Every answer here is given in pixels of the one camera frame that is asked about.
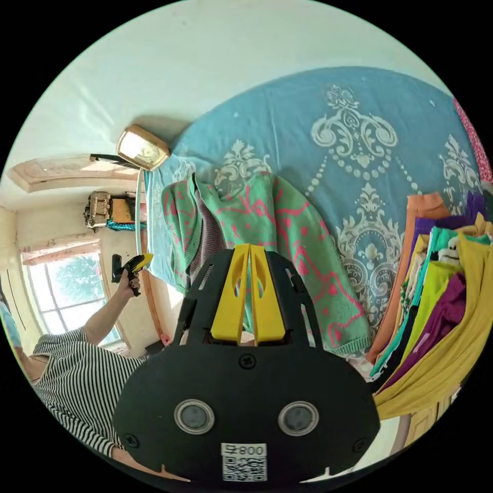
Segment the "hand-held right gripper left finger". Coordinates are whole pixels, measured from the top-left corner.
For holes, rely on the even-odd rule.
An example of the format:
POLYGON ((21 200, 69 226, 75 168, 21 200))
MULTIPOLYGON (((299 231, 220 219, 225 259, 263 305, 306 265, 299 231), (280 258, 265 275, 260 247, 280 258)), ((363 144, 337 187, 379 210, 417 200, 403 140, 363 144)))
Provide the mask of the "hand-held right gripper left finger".
POLYGON ((228 254, 229 264, 212 323, 211 336, 220 343, 240 343, 250 246, 248 244, 238 245, 228 251, 228 254))

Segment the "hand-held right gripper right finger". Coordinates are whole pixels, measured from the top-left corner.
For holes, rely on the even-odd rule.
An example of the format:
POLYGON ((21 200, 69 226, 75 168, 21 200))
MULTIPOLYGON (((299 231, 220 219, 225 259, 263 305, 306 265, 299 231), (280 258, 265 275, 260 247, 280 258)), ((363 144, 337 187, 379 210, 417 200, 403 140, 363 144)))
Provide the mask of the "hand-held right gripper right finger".
POLYGON ((250 246, 250 265, 255 345, 281 343, 286 330, 266 251, 263 247, 250 246))

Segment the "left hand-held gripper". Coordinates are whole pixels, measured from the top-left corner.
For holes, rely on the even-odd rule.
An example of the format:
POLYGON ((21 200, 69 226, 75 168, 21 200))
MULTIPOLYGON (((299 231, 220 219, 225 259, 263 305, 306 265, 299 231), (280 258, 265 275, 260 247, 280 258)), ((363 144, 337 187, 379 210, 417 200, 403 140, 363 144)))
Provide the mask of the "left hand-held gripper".
POLYGON ((150 264, 153 256, 154 255, 152 253, 137 255, 136 257, 128 260, 127 263, 121 268, 122 272, 127 272, 128 286, 131 288, 135 297, 140 296, 140 291, 132 284, 132 282, 136 278, 136 275, 150 264))

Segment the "person's left hand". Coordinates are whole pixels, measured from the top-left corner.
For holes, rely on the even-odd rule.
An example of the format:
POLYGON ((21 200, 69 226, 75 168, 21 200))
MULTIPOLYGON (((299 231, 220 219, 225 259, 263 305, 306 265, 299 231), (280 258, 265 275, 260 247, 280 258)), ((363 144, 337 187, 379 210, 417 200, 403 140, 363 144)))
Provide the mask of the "person's left hand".
POLYGON ((140 295, 140 278, 139 273, 123 270, 117 293, 125 300, 130 300, 140 295))

